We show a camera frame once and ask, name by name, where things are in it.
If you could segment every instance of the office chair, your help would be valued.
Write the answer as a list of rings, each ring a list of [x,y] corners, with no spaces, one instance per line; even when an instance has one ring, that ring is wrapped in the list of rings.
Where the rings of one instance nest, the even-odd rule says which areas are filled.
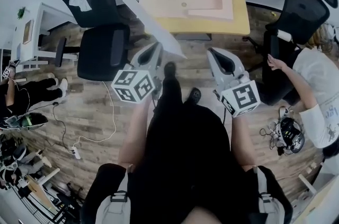
[[[338,7],[338,0],[324,1],[333,8]],[[328,18],[329,9],[322,0],[285,0],[279,19],[266,25],[262,46],[250,37],[243,37],[244,41],[248,40],[253,44],[256,53],[260,53],[264,57],[263,62],[250,68],[248,72],[265,66],[268,53],[273,57],[279,57],[279,54],[284,52],[284,48],[287,47],[286,44],[292,44],[278,38],[278,30],[291,34],[293,44],[304,45]],[[300,100],[295,89],[283,99],[291,105]]]
[[[64,53],[79,53],[77,72],[83,79],[112,81],[127,62],[130,28],[122,23],[115,0],[87,0],[92,10],[82,12],[70,6],[78,25],[89,28],[84,32],[80,47],[66,47],[60,39],[55,65],[61,67]]]

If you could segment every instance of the chair seat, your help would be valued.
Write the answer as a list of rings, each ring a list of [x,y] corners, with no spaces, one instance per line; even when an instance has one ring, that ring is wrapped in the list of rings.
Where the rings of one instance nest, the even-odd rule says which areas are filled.
[[[93,81],[113,81],[127,62],[130,29],[124,24],[103,25],[84,32],[78,76]]]

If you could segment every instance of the wooden floor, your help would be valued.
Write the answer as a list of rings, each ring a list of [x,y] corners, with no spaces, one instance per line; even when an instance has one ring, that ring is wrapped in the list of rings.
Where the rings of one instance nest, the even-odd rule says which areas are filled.
[[[262,36],[265,25],[275,18],[268,10],[248,7],[251,25],[251,37],[262,43]],[[131,56],[149,43],[154,42],[143,34],[141,23],[128,12],[126,8],[121,10],[121,14],[130,19],[129,23],[132,32],[132,41],[136,42],[136,48],[131,51]],[[83,29],[74,24],[69,24],[54,30],[50,36],[43,39],[43,48],[55,50],[55,46],[60,37],[65,36],[68,44],[79,46]],[[215,81],[206,57],[206,50],[209,47],[225,48],[238,55],[246,68],[260,62],[262,58],[256,55],[249,42],[243,42],[242,37],[233,35],[212,35],[212,41],[180,41],[183,52],[187,55],[187,60],[165,54],[163,65],[170,60],[177,64],[177,75],[182,86],[183,97],[186,97],[189,90],[196,86],[202,92],[201,105],[207,106],[216,112],[220,117],[224,108],[217,101],[212,90]],[[77,77],[76,62],[64,60],[61,68],[53,66],[53,60],[36,73],[29,73],[29,80],[46,78],[46,73],[53,72],[58,78],[67,78],[69,81],[69,95],[62,99],[61,105],[55,108],[57,119],[65,122],[67,131],[64,136],[64,143],[70,148],[79,136],[85,136],[94,140],[101,140],[110,136],[115,130],[112,121],[112,104],[106,88],[101,82],[91,82]],[[260,71],[254,74],[260,77]],[[59,167],[61,171],[52,179],[54,184],[71,182],[73,185],[84,188],[85,195],[90,188],[97,169],[105,163],[116,163],[119,148],[129,125],[130,115],[133,105],[118,101],[111,91],[114,100],[114,120],[117,126],[116,134],[108,141],[94,143],[84,139],[77,144],[81,160],[75,159],[63,146],[62,136],[63,125],[57,122],[52,113],[52,107],[44,107],[40,112],[47,116],[49,123],[37,130],[22,130],[13,132],[15,136],[22,136],[31,149],[43,149],[43,154],[52,162],[53,168]],[[258,162],[270,168],[279,180],[288,198],[292,201],[301,191],[306,188],[298,179],[298,174],[303,174],[310,181],[317,169],[311,174],[307,174],[306,168],[313,162],[319,167],[322,161],[321,151],[313,147],[309,140],[302,151],[297,155],[278,156],[276,149],[269,149],[269,138],[259,135],[261,128],[264,128],[271,119],[278,118],[280,104],[269,107],[261,104],[254,112],[248,115],[251,128],[251,137],[257,152]],[[231,133],[231,120],[227,117],[226,128]]]

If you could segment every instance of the person sitting on chair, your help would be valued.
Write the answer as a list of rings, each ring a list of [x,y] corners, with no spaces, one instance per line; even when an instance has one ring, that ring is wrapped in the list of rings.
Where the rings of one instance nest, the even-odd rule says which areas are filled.
[[[18,161],[18,168],[15,171],[4,170],[0,168],[0,182],[1,185],[4,186],[6,182],[16,184],[20,177],[24,177],[29,174],[37,173],[43,165],[48,167],[52,167],[50,161],[45,156],[41,156],[42,151],[37,151],[35,153],[30,153],[20,161]],[[40,161],[35,164],[30,164],[30,161],[37,156],[40,158]]]
[[[308,48],[294,50],[281,59],[268,55],[263,67],[265,83],[257,83],[261,101],[273,105],[296,91],[306,109],[300,113],[305,133],[315,147],[323,149],[325,158],[336,156],[339,153],[337,66],[325,54]]]
[[[29,82],[22,86],[14,83],[14,77],[15,69],[11,68],[9,78],[0,83],[0,119],[23,115],[37,103],[54,101],[66,96],[68,83],[65,78],[62,79],[59,88],[48,90],[59,85],[59,80],[54,74],[49,74],[48,79]]]
[[[182,102],[175,71],[174,63],[166,64],[163,93],[148,129],[151,97],[135,107],[118,165],[105,164],[99,168],[81,209],[82,224],[266,223],[267,214],[259,213],[258,208],[260,198],[254,169],[259,167],[246,117],[233,119],[229,144],[220,117],[197,105],[201,97],[197,88]],[[123,204],[110,210],[105,203],[117,193],[127,170],[132,171],[126,184],[130,222],[100,221],[101,209],[118,213],[121,206],[129,207]],[[264,192],[279,200],[283,208],[279,214],[282,221],[277,223],[290,223],[291,204],[273,173],[265,167],[260,170],[267,179]]]

